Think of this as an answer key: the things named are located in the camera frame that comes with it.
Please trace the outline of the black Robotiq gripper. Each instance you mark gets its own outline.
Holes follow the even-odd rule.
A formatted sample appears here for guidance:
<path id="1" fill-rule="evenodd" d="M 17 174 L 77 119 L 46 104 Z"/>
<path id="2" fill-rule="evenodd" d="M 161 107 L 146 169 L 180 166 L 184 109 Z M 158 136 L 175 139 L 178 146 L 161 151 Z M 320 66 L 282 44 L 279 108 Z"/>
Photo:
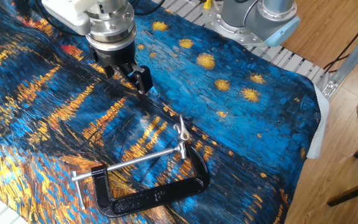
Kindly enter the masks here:
<path id="1" fill-rule="evenodd" d="M 88 48 L 91 57 L 104 69 L 107 79 L 114 75 L 114 68 L 118 68 L 119 73 L 129 76 L 129 81 L 136 89 L 138 98 L 143 98 L 153 87 L 149 67 L 136 65 L 134 41 L 128 46 L 114 51 L 97 49 L 91 44 L 88 44 Z"/>

